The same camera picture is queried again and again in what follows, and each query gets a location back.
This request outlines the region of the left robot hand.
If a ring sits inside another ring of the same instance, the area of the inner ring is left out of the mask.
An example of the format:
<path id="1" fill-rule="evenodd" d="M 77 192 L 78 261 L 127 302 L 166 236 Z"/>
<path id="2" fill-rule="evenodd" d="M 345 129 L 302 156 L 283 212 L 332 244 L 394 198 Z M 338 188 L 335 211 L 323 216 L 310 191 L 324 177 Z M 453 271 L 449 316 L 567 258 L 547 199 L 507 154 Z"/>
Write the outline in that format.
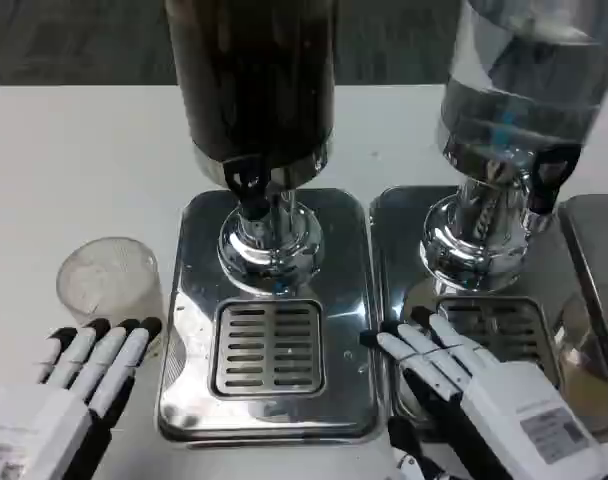
<path id="1" fill-rule="evenodd" d="M 42 341 L 28 383 L 0 390 L 0 479 L 90 479 L 111 440 L 157 317 L 97 318 Z"/>

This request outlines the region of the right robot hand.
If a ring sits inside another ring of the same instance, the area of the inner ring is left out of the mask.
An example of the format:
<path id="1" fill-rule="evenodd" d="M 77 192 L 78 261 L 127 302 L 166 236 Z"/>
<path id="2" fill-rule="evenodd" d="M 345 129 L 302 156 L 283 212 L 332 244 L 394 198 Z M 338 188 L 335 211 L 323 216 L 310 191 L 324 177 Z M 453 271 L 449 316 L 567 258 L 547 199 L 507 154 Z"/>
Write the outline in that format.
<path id="1" fill-rule="evenodd" d="M 425 332 L 384 322 L 362 346 L 394 361 L 473 479 L 606 479 L 601 447 L 541 369 L 501 361 L 424 307 Z"/>

